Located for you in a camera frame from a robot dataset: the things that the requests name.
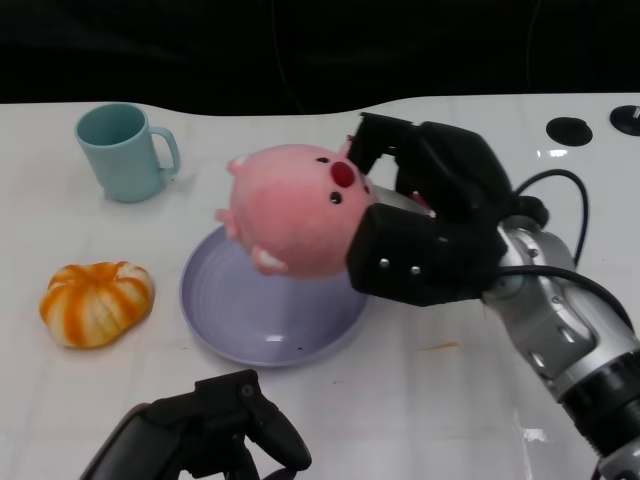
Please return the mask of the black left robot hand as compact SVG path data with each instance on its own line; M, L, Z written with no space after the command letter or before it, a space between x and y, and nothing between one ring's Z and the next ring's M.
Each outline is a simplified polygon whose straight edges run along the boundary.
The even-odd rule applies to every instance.
M189 393L132 408L82 476L176 479L187 472L195 479L257 479L247 441L280 464L273 479L292 479L312 464L305 442L264 396L253 369L201 380Z

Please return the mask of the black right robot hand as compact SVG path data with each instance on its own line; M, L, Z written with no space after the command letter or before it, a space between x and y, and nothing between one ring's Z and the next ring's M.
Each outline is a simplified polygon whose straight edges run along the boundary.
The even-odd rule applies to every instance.
M396 202L375 201L346 257L360 293L426 307L475 300L507 252L498 232L512 186L479 134L364 113L348 158L364 174L384 155L398 167Z

